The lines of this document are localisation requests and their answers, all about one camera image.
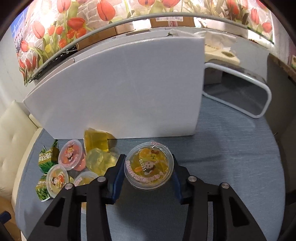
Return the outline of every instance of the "label sticker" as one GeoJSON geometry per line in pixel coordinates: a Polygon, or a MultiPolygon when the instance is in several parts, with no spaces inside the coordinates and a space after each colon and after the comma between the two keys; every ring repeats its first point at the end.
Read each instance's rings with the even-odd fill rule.
{"type": "Polygon", "coordinates": [[[174,22],[183,22],[183,17],[172,16],[172,17],[158,17],[156,18],[157,22],[163,21],[174,21],[174,22]]]}

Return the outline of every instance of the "jelly cup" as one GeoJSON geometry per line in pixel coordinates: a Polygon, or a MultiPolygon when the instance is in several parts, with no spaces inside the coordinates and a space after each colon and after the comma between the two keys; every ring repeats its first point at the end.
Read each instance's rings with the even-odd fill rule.
{"type": "Polygon", "coordinates": [[[59,153],[59,164],[67,171],[74,169],[81,171],[85,168],[85,155],[78,140],[68,141],[59,153]]]}
{"type": "MultiPolygon", "coordinates": [[[[81,186],[89,184],[92,180],[96,179],[98,175],[94,172],[82,172],[74,180],[74,186],[81,186]]],[[[81,204],[81,212],[86,214],[86,202],[81,204]]]]}
{"type": "Polygon", "coordinates": [[[57,164],[50,168],[46,176],[46,188],[49,195],[55,198],[63,186],[69,182],[66,169],[57,164]]]}
{"type": "Polygon", "coordinates": [[[170,150],[155,141],[134,147],[126,157],[124,173],[132,186],[153,190],[165,184],[172,175],[174,159],[170,150]]]}

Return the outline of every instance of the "white foam board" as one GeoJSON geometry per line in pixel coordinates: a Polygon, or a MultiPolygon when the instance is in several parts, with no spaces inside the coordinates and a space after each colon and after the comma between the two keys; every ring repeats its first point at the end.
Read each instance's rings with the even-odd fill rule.
{"type": "Polygon", "coordinates": [[[24,104],[56,139],[81,139],[88,127],[115,138],[192,135],[203,78],[203,39],[142,39],[75,61],[24,104]]]}

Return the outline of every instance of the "blue table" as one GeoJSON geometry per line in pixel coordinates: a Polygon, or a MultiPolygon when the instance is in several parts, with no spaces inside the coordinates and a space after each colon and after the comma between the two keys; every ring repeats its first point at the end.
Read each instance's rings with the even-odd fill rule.
{"type": "MultiPolygon", "coordinates": [[[[267,240],[277,240],[284,215],[284,172],[277,144],[264,118],[252,119],[203,97],[193,136],[153,139],[168,146],[179,164],[192,175],[216,185],[228,182],[267,240]]],[[[118,139],[110,144],[127,154],[137,144],[149,140],[118,139]]],[[[66,142],[60,140],[60,147],[66,142]]],[[[15,215],[26,238],[51,202],[41,202],[35,186],[42,176],[37,165],[38,154],[43,145],[49,148],[52,143],[53,138],[42,131],[22,175],[15,215]]],[[[179,205],[170,181],[157,190],[143,192],[125,180],[116,204],[107,206],[113,241],[182,240],[186,214],[187,206],[179,205]]],[[[85,219],[82,215],[83,241],[86,240],[85,219]]]]}

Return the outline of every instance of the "cartoon label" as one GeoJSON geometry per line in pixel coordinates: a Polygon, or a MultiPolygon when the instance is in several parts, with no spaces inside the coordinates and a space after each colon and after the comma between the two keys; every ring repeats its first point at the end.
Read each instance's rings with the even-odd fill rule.
{"type": "Polygon", "coordinates": [[[168,160],[162,150],[155,146],[140,149],[130,160],[126,169],[131,177],[142,183],[159,182],[168,171],[168,160]]]}
{"type": "Polygon", "coordinates": [[[62,165],[67,168],[72,166],[75,162],[79,162],[81,152],[81,148],[75,142],[68,143],[68,146],[65,148],[64,153],[61,156],[62,165]]]}
{"type": "Polygon", "coordinates": [[[50,172],[49,187],[57,194],[65,184],[65,173],[57,166],[50,172]]]}

